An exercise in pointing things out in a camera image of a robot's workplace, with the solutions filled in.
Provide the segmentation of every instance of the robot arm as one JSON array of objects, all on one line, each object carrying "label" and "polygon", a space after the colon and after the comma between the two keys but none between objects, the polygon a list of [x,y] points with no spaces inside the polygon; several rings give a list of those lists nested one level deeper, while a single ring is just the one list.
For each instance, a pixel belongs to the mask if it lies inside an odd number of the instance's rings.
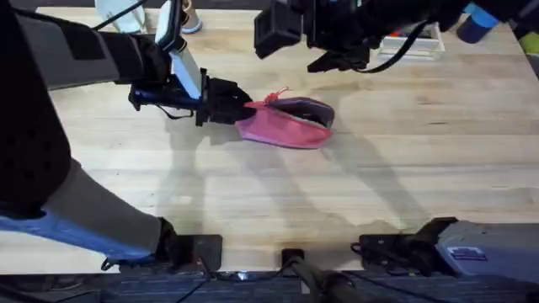
[{"label": "robot arm", "polygon": [[[396,62],[414,42],[414,35],[388,63],[365,71],[370,49],[380,46],[390,33],[417,24],[438,22],[446,31],[459,19],[469,0],[273,0],[255,19],[254,46],[264,59],[282,47],[295,45],[302,35],[307,47],[317,47],[326,54],[311,63],[309,72],[332,69],[356,72],[381,72]],[[513,19],[535,31],[539,30],[539,1],[490,1],[475,3],[499,21]]]}]

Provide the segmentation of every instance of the blue padding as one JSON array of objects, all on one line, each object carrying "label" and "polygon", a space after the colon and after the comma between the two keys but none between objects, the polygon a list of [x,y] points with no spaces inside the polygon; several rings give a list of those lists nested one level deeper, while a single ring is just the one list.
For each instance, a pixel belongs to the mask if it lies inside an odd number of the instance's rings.
[{"label": "blue padding", "polygon": [[102,253],[107,258],[117,260],[142,259],[153,253],[86,231],[80,226],[75,226],[69,221],[63,221],[50,213],[38,220],[12,220],[0,216],[0,231],[19,231],[45,237],[87,248]]},{"label": "blue padding", "polygon": [[498,24],[498,20],[495,17],[493,17],[490,13],[485,12],[480,7],[476,7],[473,10],[472,19],[473,22],[486,29],[492,29],[494,26],[496,26],[496,24]]},{"label": "blue padding", "polygon": [[476,7],[477,6],[475,4],[470,3],[468,6],[466,6],[466,8],[464,8],[464,13],[473,13]]}]

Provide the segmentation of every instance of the wooden tabletop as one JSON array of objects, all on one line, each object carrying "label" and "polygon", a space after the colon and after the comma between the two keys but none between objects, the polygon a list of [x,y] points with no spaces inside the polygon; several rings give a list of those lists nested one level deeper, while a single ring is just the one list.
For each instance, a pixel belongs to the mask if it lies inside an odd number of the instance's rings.
[{"label": "wooden tabletop", "polygon": [[[42,8],[87,24],[91,8]],[[255,11],[199,10],[185,36],[199,66],[253,98],[285,86],[334,107],[334,137],[301,151],[241,141],[233,126],[136,112],[113,83],[51,92],[73,156],[121,198],[178,233],[224,237],[223,270],[270,270],[300,247],[323,268],[360,268],[349,244],[416,231],[437,216],[539,222],[539,87],[506,25],[476,45],[443,34],[438,61],[386,72],[308,74],[304,45],[253,51]],[[151,20],[155,11],[149,11]],[[2,233],[0,272],[99,272],[95,252]]]}]

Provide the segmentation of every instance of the sticker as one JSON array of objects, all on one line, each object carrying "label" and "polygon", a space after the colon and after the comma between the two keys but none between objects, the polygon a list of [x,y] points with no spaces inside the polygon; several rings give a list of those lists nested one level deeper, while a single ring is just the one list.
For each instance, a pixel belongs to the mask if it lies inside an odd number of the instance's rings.
[{"label": "sticker", "polygon": [[487,256],[478,247],[448,247],[447,252],[455,260],[488,261]]}]

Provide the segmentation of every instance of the blue cylinder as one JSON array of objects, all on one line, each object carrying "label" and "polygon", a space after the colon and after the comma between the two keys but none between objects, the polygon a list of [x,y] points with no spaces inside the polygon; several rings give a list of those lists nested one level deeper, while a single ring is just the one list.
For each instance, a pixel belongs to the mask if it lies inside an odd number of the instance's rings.
[{"label": "blue cylinder", "polygon": [[464,42],[478,43],[496,24],[495,17],[475,6],[470,17],[456,30],[456,35]]}]

